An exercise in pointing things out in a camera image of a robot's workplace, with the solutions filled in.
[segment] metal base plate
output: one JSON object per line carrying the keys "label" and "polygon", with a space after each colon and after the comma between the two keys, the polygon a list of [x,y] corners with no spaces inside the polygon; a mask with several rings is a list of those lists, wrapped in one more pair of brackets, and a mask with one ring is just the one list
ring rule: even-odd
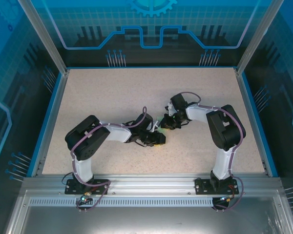
{"label": "metal base plate", "polygon": [[219,192],[215,192],[212,185],[210,184],[209,179],[201,179],[197,178],[195,181],[195,193],[197,195],[231,195],[232,190],[228,187],[229,185],[233,185],[234,188],[234,194],[239,194],[239,188],[238,184],[235,179],[232,179],[230,183],[228,183],[228,186],[221,189]]}
{"label": "metal base plate", "polygon": [[[108,182],[108,179],[94,179],[92,184],[101,184],[104,182]],[[77,180],[68,179],[64,193],[69,195],[83,195],[85,192],[89,191],[89,189],[85,189],[81,189],[80,183]],[[92,195],[101,195],[104,190],[104,186],[100,186],[96,190],[92,191]]]}

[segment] speckled work surface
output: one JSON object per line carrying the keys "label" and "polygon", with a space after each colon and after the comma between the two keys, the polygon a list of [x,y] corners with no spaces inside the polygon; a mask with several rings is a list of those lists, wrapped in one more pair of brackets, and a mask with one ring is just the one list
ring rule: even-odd
{"label": "speckled work surface", "polygon": [[[170,98],[181,91],[202,97],[202,104],[230,104],[247,132],[233,163],[234,172],[263,172],[250,121],[232,68],[130,68],[71,70],[46,157],[43,174],[72,171],[65,135],[88,115],[105,122],[134,120],[147,106],[162,117]],[[195,96],[184,95],[188,102]],[[214,166],[217,148],[207,124],[192,121],[165,131],[166,144],[143,148],[106,141],[92,157],[95,174],[204,173]]]}

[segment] end effector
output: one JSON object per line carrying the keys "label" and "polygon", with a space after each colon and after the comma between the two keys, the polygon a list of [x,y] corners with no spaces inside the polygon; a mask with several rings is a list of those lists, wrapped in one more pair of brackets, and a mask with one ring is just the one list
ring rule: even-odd
{"label": "end effector", "polygon": [[[240,132],[234,121],[223,112],[198,105],[197,102],[187,103],[182,94],[177,94],[170,99],[170,103],[165,107],[168,114],[164,115],[160,126],[174,130],[189,124],[192,120],[203,121],[209,124],[210,133],[215,145],[219,149],[228,151],[238,144]],[[221,109],[229,112],[242,128],[243,137],[246,136],[245,129],[231,105],[225,105]]]}
{"label": "end effector", "polygon": [[[153,118],[146,114],[145,119],[136,127],[126,128],[138,123],[144,114],[140,114],[136,120],[123,124],[123,127],[106,126],[96,130],[89,138],[86,138],[76,149],[77,160],[86,160],[96,153],[105,140],[116,140],[123,143],[137,142],[138,140],[146,146],[162,145],[166,142],[164,134],[156,131],[157,126]],[[77,144],[88,132],[101,125],[100,120],[94,115],[88,116],[65,137],[69,150]]]}

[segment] transparent enclosure wall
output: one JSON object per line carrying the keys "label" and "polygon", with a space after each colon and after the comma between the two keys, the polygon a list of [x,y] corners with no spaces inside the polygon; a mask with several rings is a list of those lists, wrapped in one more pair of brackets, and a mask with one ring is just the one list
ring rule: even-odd
{"label": "transparent enclosure wall", "polygon": [[236,66],[271,0],[33,0],[68,67]]}
{"label": "transparent enclosure wall", "polygon": [[272,198],[245,197],[225,214],[211,207],[96,207],[87,214],[29,207],[22,234],[283,234],[280,224]]}
{"label": "transparent enclosure wall", "polygon": [[293,0],[283,2],[245,75],[277,172],[293,187]]}
{"label": "transparent enclosure wall", "polygon": [[0,1],[0,234],[28,169],[58,74],[18,2]]}

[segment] cable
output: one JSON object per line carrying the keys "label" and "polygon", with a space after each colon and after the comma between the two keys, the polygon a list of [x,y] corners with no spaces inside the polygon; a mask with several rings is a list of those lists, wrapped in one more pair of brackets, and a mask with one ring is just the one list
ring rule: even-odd
{"label": "cable", "polygon": [[72,173],[72,172],[70,172],[70,173],[67,173],[67,174],[66,174],[66,175],[64,175],[64,177],[62,178],[62,181],[61,181],[61,182],[62,182],[62,184],[63,184],[63,185],[66,185],[66,184],[64,184],[64,183],[63,183],[63,180],[64,180],[64,179],[65,179],[65,177],[67,177],[69,174],[73,174],[73,173]]}
{"label": "cable", "polygon": [[181,124],[181,126],[186,126],[186,125],[188,125],[189,123],[190,123],[190,121],[187,120],[187,123]]}
{"label": "cable", "polygon": [[228,185],[229,188],[232,190],[232,198],[234,198],[234,186],[233,185]]}
{"label": "cable", "polygon": [[123,123],[123,125],[125,125],[125,126],[129,126],[129,124],[130,123],[133,123],[134,122],[134,120],[132,120],[132,121],[128,121],[128,122],[126,122],[126,123]]}
{"label": "cable", "polygon": [[197,96],[199,98],[199,101],[197,102],[197,104],[199,104],[201,102],[201,100],[202,100],[201,97],[198,94],[194,93],[194,92],[184,91],[184,92],[181,92],[181,93],[178,93],[178,94],[193,94],[193,95]]}
{"label": "cable", "polygon": [[[146,118],[146,115],[147,115],[147,107],[144,106],[143,109],[142,109],[142,113],[144,114],[142,119],[134,124],[134,125],[131,125],[131,126],[126,126],[126,128],[134,128],[134,127],[137,127],[140,123],[142,123],[142,121]],[[83,185],[86,185],[88,187],[100,187],[100,186],[104,186],[104,185],[107,185],[106,189],[104,190],[104,192],[102,193],[102,195],[100,196],[99,200],[91,207],[91,208],[88,208],[87,210],[89,209],[93,209],[99,202],[100,200],[102,199],[103,195],[106,193],[106,191],[108,190],[110,184],[111,184],[111,181],[107,181],[107,182],[104,182],[104,183],[101,183],[101,184],[89,184],[89,183],[86,183],[84,182],[80,176],[78,175],[77,173],[77,169],[76,169],[76,161],[77,161],[77,158],[74,154],[74,151],[75,149],[85,140],[87,139],[90,135],[92,135],[96,130],[102,128],[102,127],[105,127],[105,126],[109,126],[109,125],[112,125],[112,126],[117,126],[117,127],[123,127],[124,125],[122,124],[117,124],[117,123],[104,123],[104,124],[101,124],[99,126],[96,126],[95,128],[93,128],[90,132],[88,132],[82,139],[80,139],[74,146],[73,148],[71,149],[70,151],[70,155],[72,157],[72,165],[73,165],[73,171],[74,171],[74,176],[75,178]]]}
{"label": "cable", "polygon": [[140,144],[140,143],[138,143],[138,142],[136,142],[136,141],[134,141],[137,145],[140,145],[140,146],[142,146],[142,147],[147,147],[147,145],[143,145],[143,144]]}
{"label": "cable", "polygon": [[242,131],[242,127],[241,125],[239,124],[239,122],[235,119],[235,117],[233,117],[228,111],[224,110],[224,109],[221,109],[220,107],[212,107],[212,106],[204,106],[204,105],[200,105],[200,102],[201,102],[201,97],[196,94],[196,93],[193,93],[193,92],[181,92],[180,94],[193,94],[197,97],[199,97],[199,101],[198,101],[198,106],[201,106],[203,108],[206,108],[206,109],[210,109],[210,110],[218,110],[218,111],[221,111],[223,113],[225,113],[227,116],[229,116],[232,121],[235,123],[235,125],[238,127],[239,129],[239,132],[240,132],[240,141],[239,143],[233,148],[232,152],[231,152],[231,156],[230,156],[230,161],[229,161],[229,167],[228,167],[228,171],[229,171],[229,175],[232,177],[232,178],[236,178],[240,181],[241,183],[241,195],[239,196],[238,200],[232,205],[230,206],[229,208],[226,208],[226,210],[232,210],[237,204],[239,204],[239,202],[241,201],[242,199],[242,196],[243,196],[243,193],[244,193],[244,184],[243,184],[243,181],[241,180],[241,178],[237,177],[237,176],[234,176],[231,172],[231,167],[232,167],[232,162],[233,162],[233,158],[234,158],[234,153],[236,151],[236,149],[242,144],[242,141],[243,141],[243,131]]}
{"label": "cable", "polygon": [[[88,209],[85,208],[85,210],[87,210],[87,211],[92,210],[93,208],[95,208],[95,207],[100,203],[100,201],[101,201],[102,198],[103,198],[103,195],[106,194],[106,192],[107,192],[107,190],[108,190],[110,184],[111,184],[111,183],[109,183],[109,184],[107,185],[106,189],[104,189],[102,195],[99,197],[99,199],[96,201],[96,203],[94,203],[93,206],[91,206],[91,207],[88,208]],[[77,201],[77,203],[76,203],[76,208],[79,209],[79,210],[82,210],[82,209],[80,208],[80,205],[79,205],[80,202],[81,202],[81,199],[80,199],[79,201]]]}

